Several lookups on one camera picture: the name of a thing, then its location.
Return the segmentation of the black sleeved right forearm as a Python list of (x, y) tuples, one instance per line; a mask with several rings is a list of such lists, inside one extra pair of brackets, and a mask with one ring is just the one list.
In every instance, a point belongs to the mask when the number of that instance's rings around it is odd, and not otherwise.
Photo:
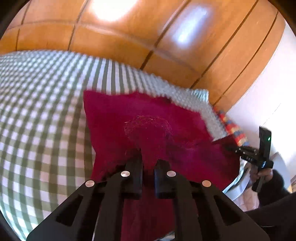
[(257, 193), (259, 207), (246, 214), (269, 236), (270, 240), (295, 240), (295, 193), (284, 186), (280, 173), (262, 184)]

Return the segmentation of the person's right hand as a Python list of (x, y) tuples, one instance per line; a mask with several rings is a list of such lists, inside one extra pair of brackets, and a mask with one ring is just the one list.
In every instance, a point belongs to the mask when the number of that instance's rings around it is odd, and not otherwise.
[(263, 178), (264, 183), (269, 182), (273, 178), (273, 169), (266, 168), (259, 171), (257, 166), (251, 165), (251, 169), (250, 169), (251, 184), (255, 183), (261, 177)]

